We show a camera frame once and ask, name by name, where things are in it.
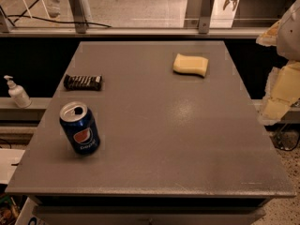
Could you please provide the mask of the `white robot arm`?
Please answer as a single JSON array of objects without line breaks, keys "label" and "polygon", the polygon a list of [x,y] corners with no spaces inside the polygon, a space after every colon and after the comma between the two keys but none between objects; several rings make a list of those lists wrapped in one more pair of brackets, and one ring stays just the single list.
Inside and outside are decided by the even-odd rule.
[{"label": "white robot arm", "polygon": [[258,120],[262,125],[271,126],[300,99],[300,0],[258,36],[256,43],[275,46],[277,54],[288,60],[282,68],[273,67],[267,78]]}]

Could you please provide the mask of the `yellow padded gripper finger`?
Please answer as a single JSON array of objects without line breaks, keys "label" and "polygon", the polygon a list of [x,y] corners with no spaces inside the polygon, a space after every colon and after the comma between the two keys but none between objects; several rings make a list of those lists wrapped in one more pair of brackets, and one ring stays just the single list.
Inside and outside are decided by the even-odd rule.
[{"label": "yellow padded gripper finger", "polygon": [[300,62],[289,61],[282,68],[273,67],[264,91],[258,121],[274,125],[300,99]]},{"label": "yellow padded gripper finger", "polygon": [[259,35],[256,43],[265,47],[276,46],[279,24],[280,21],[275,22],[264,33]]}]

